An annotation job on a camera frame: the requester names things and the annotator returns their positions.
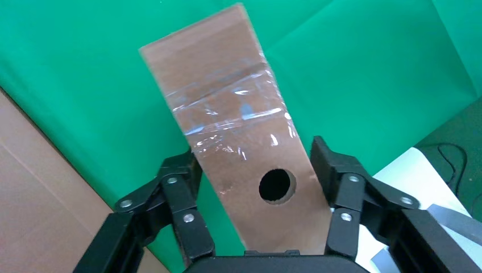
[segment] green fabric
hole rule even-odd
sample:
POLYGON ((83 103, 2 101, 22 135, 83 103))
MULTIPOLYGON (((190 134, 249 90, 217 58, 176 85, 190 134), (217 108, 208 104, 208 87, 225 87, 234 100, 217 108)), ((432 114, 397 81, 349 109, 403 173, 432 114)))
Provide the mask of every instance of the green fabric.
MULTIPOLYGON (((233 3, 0 0, 0 86, 112 206, 186 149, 138 48, 233 3)), ((244 4, 307 149, 322 135, 374 173, 480 94, 477 47, 454 47, 466 41, 444 1, 244 4)), ((198 204, 217 254, 241 254, 206 179, 198 204)), ((182 271, 172 229, 150 248, 182 271)))
POLYGON ((433 0, 477 93, 482 92, 482 3, 433 0))

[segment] transparent packing tape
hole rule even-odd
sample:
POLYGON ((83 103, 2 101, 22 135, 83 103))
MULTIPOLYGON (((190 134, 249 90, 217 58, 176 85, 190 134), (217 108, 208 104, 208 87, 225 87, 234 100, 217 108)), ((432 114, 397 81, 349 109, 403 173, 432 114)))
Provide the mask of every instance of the transparent packing tape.
POLYGON ((191 98, 185 96, 191 90, 187 87, 167 98, 198 157, 222 152, 248 160, 250 149, 279 146, 297 136, 272 72, 265 64, 221 88, 205 91, 203 96, 193 96, 193 92, 191 98))

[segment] cardboard piece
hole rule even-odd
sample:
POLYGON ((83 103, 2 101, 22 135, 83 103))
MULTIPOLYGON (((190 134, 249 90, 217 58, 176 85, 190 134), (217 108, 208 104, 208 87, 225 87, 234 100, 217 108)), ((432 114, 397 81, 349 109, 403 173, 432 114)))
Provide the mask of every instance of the cardboard piece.
POLYGON ((245 247, 323 254, 331 212, 243 6, 141 52, 245 247), (263 200, 275 169, 288 190, 263 200))
MULTIPOLYGON (((0 272, 72 272, 110 208, 0 89, 0 272)), ((146 251, 139 272, 167 272, 146 251)))

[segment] black cable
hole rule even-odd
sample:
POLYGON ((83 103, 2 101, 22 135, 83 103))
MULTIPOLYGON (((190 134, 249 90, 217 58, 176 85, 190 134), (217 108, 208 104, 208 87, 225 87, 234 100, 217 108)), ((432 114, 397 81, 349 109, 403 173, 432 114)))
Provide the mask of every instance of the black cable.
POLYGON ((445 162, 448 163, 448 165, 450 165, 450 168, 452 168, 452 176, 450 176, 450 180, 449 181, 446 181, 445 184, 449 185, 452 184, 452 182, 454 181, 454 178, 455 178, 455 174, 457 173, 457 170, 455 169, 455 166, 452 164, 452 162, 450 162, 450 160, 445 156, 445 154, 442 152, 442 149, 441 149, 441 146, 440 145, 437 145, 437 150, 438 152, 440 153, 440 155, 442 156, 442 158, 445 160, 445 162))
POLYGON ((448 182, 446 182, 447 185, 450 185, 456 176, 457 169, 455 168, 454 164, 445 156, 445 154, 442 152, 441 147, 442 146, 452 146, 457 148, 461 153, 462 153, 462 168, 460 170, 460 174, 458 175, 457 182, 455 183, 455 189, 454 189, 454 194, 457 198, 459 198, 459 192, 460 192, 460 183, 462 182, 462 177, 464 176, 464 173, 466 171, 467 167, 467 152, 466 150, 457 144, 453 143, 448 143, 448 142, 442 142, 442 143, 436 143, 436 144, 430 144, 430 145, 425 145, 425 146, 420 146, 420 148, 425 148, 425 147, 437 147, 438 152, 440 155, 443 157, 443 159, 450 165, 452 168, 452 176, 448 182))

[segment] clear tape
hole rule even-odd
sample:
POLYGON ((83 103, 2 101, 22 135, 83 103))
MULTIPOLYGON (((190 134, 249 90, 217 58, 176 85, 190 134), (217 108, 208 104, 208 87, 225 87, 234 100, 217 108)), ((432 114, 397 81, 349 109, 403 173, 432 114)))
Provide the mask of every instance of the clear tape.
MULTIPOLYGON (((240 61, 238 65, 240 63, 245 65, 246 60, 240 61)), ((297 136, 272 72, 266 64, 250 69, 249 74, 246 74, 249 69, 245 69, 242 73, 223 76, 222 78, 229 79, 230 82, 220 88, 209 88, 208 92, 195 92, 196 89, 199 90, 200 84, 194 83, 167 95, 172 112, 197 156, 204 158, 224 152, 237 155, 241 160, 248 160, 250 155, 247 154, 246 147, 239 146, 240 143, 254 142, 276 147, 281 145, 284 139, 294 139, 297 136), (280 122, 285 125, 278 126, 276 132, 258 130, 263 126, 260 123, 273 119, 276 119, 278 125, 280 122), (263 135, 257 135, 256 139, 238 139, 244 130, 261 131, 263 135), (226 142, 228 134, 229 139, 235 143, 226 142)), ((232 70, 233 68, 227 68, 224 72, 232 70)), ((205 85, 208 85, 211 77, 207 78, 209 79, 205 85)))

